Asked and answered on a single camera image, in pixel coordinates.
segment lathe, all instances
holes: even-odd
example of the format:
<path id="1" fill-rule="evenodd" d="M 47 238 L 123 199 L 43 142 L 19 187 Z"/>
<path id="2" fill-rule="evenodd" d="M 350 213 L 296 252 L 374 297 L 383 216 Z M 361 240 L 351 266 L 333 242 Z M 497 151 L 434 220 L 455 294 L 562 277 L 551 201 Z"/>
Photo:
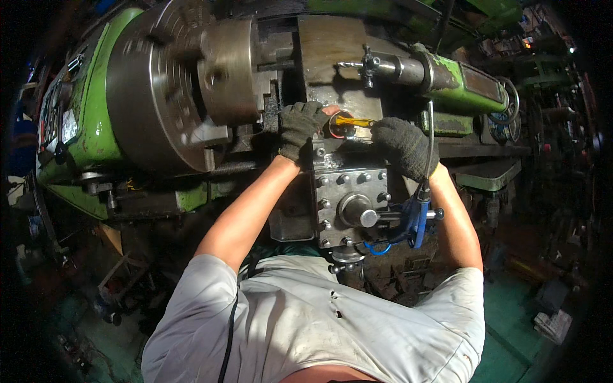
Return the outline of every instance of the lathe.
<path id="1" fill-rule="evenodd" d="M 75 50 L 43 99 L 37 180 L 98 219 L 178 216 L 265 166 L 278 112 L 305 100 L 337 104 L 344 118 L 410 120 L 446 139 L 441 157 L 457 153 L 442 145 L 476 147 L 484 134 L 492 146 L 517 139 L 509 125 L 519 97 L 508 79 L 402 41 L 381 23 L 218 20 L 208 2 L 171 0 L 122 11 Z M 498 127 L 475 132 L 481 116 Z M 388 185 L 398 175 L 370 149 L 368 126 L 332 122 L 313 137 L 312 167 L 282 196 L 270 232 L 315 239 L 352 268 L 364 243 L 401 221 Z"/>

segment hand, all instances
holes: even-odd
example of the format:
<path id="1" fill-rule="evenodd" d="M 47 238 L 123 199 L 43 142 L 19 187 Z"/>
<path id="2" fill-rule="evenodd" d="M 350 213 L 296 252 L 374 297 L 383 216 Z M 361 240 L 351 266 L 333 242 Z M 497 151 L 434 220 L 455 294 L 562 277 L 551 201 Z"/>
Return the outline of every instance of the hand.
<path id="1" fill-rule="evenodd" d="M 326 113 L 330 113 L 331 108 L 326 107 L 324 110 L 321 103 L 317 101 L 309 101 L 306 104 L 297 102 L 283 108 L 281 111 L 281 148 L 279 148 L 279 154 L 298 163 L 300 152 L 305 150 L 305 145 L 309 139 L 313 138 L 315 132 L 321 131 L 330 119 L 330 116 Z"/>
<path id="2" fill-rule="evenodd" d="M 375 122 L 371 131 L 375 147 L 404 176 L 418 182 L 426 176 L 429 143 L 418 127 L 400 118 L 387 117 Z M 437 165 L 438 145 L 435 145 L 428 176 Z"/>

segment blue cable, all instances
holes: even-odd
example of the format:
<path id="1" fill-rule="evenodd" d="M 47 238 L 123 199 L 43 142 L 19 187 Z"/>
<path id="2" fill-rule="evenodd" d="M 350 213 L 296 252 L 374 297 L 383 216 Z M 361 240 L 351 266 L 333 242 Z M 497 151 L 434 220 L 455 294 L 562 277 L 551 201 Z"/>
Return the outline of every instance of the blue cable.
<path id="1" fill-rule="evenodd" d="M 389 242 L 387 243 L 387 247 L 383 251 L 377 251 L 373 249 L 373 245 L 369 245 L 367 242 L 364 242 L 364 246 L 366 246 L 366 248 L 370 250 L 370 254 L 373 254 L 374 256 L 382 256 L 392 248 L 392 244 Z"/>

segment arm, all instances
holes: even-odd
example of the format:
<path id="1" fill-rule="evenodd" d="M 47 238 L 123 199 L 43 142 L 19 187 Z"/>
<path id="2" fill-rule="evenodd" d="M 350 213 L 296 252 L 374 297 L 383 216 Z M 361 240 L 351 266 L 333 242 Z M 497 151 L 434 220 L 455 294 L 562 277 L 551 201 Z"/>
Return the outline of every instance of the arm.
<path id="1" fill-rule="evenodd" d="M 195 255 L 220 258 L 238 274 L 276 201 L 299 171 L 290 159 L 275 157 L 264 173 L 219 216 Z"/>
<path id="2" fill-rule="evenodd" d="M 445 218 L 438 223 L 443 255 L 458 267 L 476 267 L 483 272 L 479 238 L 447 168 L 441 164 L 430 176 L 430 193 L 432 205 L 445 211 Z"/>

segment person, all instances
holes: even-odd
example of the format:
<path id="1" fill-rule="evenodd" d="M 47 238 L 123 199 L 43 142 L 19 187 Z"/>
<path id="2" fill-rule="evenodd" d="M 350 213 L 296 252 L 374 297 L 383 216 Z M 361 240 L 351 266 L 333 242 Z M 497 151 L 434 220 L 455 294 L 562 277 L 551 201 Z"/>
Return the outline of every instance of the person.
<path id="1" fill-rule="evenodd" d="M 261 260 L 248 279 L 249 249 L 328 114 L 319 102 L 281 112 L 272 163 L 216 220 L 197 248 L 145 346 L 145 382 L 467 382 L 485 338 L 479 240 L 435 150 L 430 175 L 441 252 L 458 269 L 415 307 L 339 284 L 322 257 Z M 428 140 L 384 118 L 373 142 L 402 174 L 419 179 Z"/>

